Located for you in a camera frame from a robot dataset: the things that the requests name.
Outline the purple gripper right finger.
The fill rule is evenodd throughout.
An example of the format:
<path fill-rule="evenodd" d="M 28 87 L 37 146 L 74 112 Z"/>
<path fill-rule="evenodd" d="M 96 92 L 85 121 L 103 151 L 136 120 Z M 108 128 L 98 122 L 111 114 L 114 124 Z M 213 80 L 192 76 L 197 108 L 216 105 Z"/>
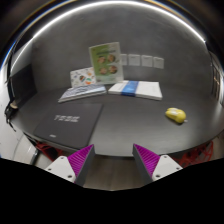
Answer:
<path fill-rule="evenodd" d="M 133 145 L 132 154 L 145 184 L 152 183 L 182 169 L 170 156 L 159 156 L 137 144 Z"/>

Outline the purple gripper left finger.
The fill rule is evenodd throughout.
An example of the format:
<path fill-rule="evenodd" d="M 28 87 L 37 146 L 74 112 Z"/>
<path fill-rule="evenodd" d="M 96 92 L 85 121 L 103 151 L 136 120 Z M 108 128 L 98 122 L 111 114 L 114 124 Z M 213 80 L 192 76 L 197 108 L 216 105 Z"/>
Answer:
<path fill-rule="evenodd" d="M 95 156 L 94 145 L 89 145 L 70 156 L 59 156 L 46 171 L 76 185 L 83 186 Z"/>

